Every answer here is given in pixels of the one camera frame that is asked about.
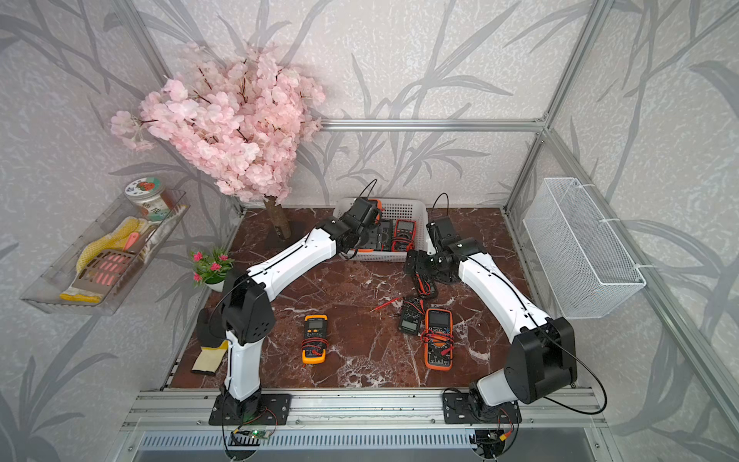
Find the dark green multimeter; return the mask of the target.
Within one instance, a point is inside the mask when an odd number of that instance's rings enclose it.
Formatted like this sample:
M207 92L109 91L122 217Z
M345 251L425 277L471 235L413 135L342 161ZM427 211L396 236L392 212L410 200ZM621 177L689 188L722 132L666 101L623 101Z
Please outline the dark green multimeter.
M394 223L391 219L381 219L373 234L373 249L375 251L390 251L394 238Z

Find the small red multimeter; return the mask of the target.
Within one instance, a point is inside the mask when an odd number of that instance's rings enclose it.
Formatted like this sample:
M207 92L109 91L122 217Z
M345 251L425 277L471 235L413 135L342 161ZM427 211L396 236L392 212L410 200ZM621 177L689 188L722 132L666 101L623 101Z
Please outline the small red multimeter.
M392 252L408 252L415 249L417 226L415 221L398 219L396 221L394 238L392 241Z

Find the orange Victor multimeter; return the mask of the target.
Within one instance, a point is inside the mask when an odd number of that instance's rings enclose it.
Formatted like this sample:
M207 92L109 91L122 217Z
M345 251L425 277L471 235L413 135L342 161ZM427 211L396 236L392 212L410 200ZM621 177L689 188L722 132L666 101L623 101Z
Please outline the orange Victor multimeter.
M358 252L373 252L382 250L382 202L380 199L371 198L370 201L377 209L377 215L375 221L369 225L360 237L359 243L356 246Z

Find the slim black multimeter with probes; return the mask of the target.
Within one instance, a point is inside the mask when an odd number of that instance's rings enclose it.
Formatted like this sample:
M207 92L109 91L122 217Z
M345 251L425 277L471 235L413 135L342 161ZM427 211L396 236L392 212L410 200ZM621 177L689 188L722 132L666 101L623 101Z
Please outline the slim black multimeter with probes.
M434 300L438 298L439 292L437 286L430 276L416 273L412 277L412 281L418 297L422 300Z

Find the white plastic perforated basket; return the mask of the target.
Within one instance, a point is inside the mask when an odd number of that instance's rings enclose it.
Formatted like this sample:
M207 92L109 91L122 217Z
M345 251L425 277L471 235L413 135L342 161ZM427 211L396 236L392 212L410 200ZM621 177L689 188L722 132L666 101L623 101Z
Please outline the white plastic perforated basket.
M402 263L411 250L430 246L425 204L406 198L363 198L373 204L375 221L366 223L355 248L344 248L344 258L366 262Z

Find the small black multimeter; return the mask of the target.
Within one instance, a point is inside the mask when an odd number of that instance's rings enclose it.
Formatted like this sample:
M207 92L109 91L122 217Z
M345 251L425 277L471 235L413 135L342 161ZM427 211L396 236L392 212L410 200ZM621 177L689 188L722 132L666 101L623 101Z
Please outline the small black multimeter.
M406 296L400 308L398 330L407 335L418 336L425 324L425 301L415 296Z

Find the orange multimeter front right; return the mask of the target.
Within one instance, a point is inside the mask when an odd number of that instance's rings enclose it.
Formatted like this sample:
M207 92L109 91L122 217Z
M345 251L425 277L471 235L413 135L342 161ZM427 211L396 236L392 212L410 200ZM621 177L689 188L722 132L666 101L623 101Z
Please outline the orange multimeter front right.
M452 368L454 338L451 312L429 308L425 313L425 330L421 338L425 344L425 366L433 371L447 372Z

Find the yellow Aneng multimeter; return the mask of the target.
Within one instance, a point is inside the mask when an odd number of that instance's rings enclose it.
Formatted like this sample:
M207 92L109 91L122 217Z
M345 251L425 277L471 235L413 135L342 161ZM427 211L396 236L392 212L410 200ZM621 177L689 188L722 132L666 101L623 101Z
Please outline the yellow Aneng multimeter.
M311 315L304 320L301 359L304 365L325 361L328 350L328 319L325 315Z

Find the pink cherry blossom tree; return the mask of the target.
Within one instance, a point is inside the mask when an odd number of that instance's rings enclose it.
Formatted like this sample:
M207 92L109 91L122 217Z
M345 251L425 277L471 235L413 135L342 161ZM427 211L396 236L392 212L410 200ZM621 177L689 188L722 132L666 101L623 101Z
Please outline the pink cherry blossom tree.
M298 148L321 130L323 87L270 49L220 62L204 47L183 48L185 71L150 92L138 112L118 111L111 132L131 150L171 144L212 177L219 191L244 203L261 201L280 233Z

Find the jar with strawberry lid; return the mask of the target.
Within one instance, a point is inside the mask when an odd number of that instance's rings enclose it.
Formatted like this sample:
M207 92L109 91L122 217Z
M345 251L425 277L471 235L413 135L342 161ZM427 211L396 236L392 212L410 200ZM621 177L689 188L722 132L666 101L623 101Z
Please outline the jar with strawberry lid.
M171 212L169 193L157 177L144 177L129 183L123 190L126 198L140 209L149 221L164 221Z

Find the pink brown grater tool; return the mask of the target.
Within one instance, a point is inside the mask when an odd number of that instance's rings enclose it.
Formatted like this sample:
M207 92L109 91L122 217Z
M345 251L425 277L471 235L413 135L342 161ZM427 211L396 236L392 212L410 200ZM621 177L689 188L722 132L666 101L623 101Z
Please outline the pink brown grater tool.
M140 232L129 236L123 250L103 250L76 275L71 286L80 291L87 291L103 296L119 282L123 273L131 266L135 254L131 252L134 244L140 240Z

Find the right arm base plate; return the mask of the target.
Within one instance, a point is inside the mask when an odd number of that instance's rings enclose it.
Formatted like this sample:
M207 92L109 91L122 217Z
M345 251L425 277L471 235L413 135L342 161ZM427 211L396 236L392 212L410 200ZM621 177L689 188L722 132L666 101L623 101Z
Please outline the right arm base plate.
M522 421L517 402L488 405L477 390L462 392L456 388L446 388L441 398L444 420L448 425L517 425Z

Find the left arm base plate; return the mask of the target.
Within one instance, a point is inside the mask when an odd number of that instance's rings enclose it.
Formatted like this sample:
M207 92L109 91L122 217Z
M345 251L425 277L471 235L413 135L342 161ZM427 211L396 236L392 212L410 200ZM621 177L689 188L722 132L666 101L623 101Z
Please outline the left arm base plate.
M209 417L213 427L237 425L286 425L291 408L292 395L255 393L239 402L227 392L217 396Z

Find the clear acrylic wall shelf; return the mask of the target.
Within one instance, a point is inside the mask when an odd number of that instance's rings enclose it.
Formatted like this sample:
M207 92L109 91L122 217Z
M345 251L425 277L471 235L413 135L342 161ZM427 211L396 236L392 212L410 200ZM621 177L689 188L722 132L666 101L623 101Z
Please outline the clear acrylic wall shelf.
M164 215L152 221L121 194L20 300L46 314L115 314L190 208L181 190L161 199Z

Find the aluminium front rail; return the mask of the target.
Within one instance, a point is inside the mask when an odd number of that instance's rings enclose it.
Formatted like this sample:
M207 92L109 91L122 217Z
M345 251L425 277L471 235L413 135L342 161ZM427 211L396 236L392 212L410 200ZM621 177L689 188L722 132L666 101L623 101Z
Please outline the aluminium front rail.
M288 422L280 430L439 429L445 425L442 391L435 388L288 389ZM125 417L123 431L208 430L216 389L141 392ZM599 403L587 388L564 389L552 400L520 406L522 429L605 427L604 415L582 415L564 408L594 411Z

